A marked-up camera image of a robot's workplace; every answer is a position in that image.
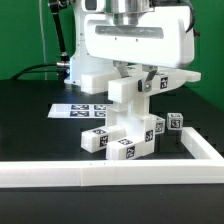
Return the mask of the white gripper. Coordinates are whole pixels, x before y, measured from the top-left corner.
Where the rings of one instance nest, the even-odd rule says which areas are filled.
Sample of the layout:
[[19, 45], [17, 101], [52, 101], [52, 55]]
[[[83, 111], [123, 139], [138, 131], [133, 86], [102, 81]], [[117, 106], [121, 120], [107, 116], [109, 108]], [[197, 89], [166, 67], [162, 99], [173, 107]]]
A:
[[194, 59], [189, 0], [83, 0], [82, 9], [87, 52], [113, 60], [122, 78], [129, 76], [126, 62], [144, 64], [139, 92], [152, 89], [157, 66], [181, 68]]

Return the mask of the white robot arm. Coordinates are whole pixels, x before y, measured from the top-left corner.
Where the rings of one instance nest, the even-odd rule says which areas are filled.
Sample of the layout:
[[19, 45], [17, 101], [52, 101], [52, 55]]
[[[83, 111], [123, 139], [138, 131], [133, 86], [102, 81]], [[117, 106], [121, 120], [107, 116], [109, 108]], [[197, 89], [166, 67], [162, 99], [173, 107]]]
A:
[[76, 51], [70, 79], [84, 91], [87, 73], [125, 63], [181, 68], [194, 60], [195, 9], [190, 0], [68, 0]]

